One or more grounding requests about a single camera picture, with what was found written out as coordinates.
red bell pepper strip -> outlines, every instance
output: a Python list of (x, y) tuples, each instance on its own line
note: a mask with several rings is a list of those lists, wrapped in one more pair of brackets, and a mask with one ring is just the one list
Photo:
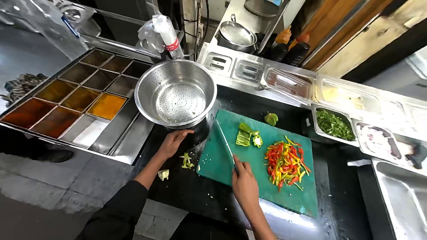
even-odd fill
[(289, 183), (289, 185), (292, 185), (292, 184), (294, 184), (296, 181), (298, 181), (299, 180), (299, 177), (298, 176), (296, 176), (296, 177), (294, 177), (292, 180), (291, 180), (291, 182)]

black sleeve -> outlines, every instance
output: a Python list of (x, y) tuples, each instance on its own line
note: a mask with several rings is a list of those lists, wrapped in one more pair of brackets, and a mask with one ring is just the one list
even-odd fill
[(144, 208), (148, 190), (130, 181), (95, 212), (77, 236), (77, 240), (131, 240)]

saucepan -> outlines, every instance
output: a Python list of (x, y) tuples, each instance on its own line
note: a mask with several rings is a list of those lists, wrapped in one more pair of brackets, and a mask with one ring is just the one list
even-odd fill
[(236, 51), (250, 53), (254, 50), (257, 36), (251, 30), (236, 22), (236, 15), (231, 21), (222, 22), (219, 27), (218, 45)]

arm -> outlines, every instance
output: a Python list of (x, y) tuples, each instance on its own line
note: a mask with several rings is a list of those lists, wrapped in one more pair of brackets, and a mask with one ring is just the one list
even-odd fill
[(138, 176), (136, 176), (135, 181), (141, 183), (146, 189), (149, 189), (160, 167), (168, 158), (176, 153), (176, 150), (178, 150), (179, 145), (188, 133), (194, 133), (194, 131), (185, 129), (169, 133), (157, 153)]
[(237, 202), (251, 224), (257, 240), (277, 240), (260, 207), (258, 197), (258, 183), (252, 174), (251, 165), (241, 162), (233, 155), (239, 175), (233, 170), (233, 192)]
[(147, 199), (148, 189), (157, 172), (163, 163), (176, 153), (187, 134), (193, 132), (180, 130), (169, 133), (138, 176), (123, 186), (103, 208), (91, 216), (76, 239), (132, 239), (135, 225)]

black countertop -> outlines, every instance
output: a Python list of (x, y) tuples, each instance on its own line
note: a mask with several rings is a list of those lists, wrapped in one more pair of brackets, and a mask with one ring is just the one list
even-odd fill
[[(188, 152), (193, 158), (191, 162), (197, 166), (210, 126), (221, 108), (258, 121), (263, 121), (267, 112), (276, 113), (279, 117), (276, 127), (301, 135), (301, 120), (309, 113), (304, 108), (218, 86), (215, 104), (207, 117), (192, 128), (195, 134), (188, 135), (177, 153), (161, 168), (170, 170), (169, 180), (161, 181), (156, 178), (149, 190), (149, 198), (219, 221), (242, 224), (232, 189), (199, 176), (196, 168), (181, 168), (182, 158), (179, 158), (184, 152)], [(173, 130), (160, 125), (153, 127), (136, 162), (135, 175), (157, 152), (171, 131)], [(312, 149), (319, 205), (317, 221), (324, 232), (324, 236), (316, 239), (372, 239), (356, 168), (347, 166), (346, 162), (354, 156), (354, 152), (359, 151), (358, 148), (313, 141)]]

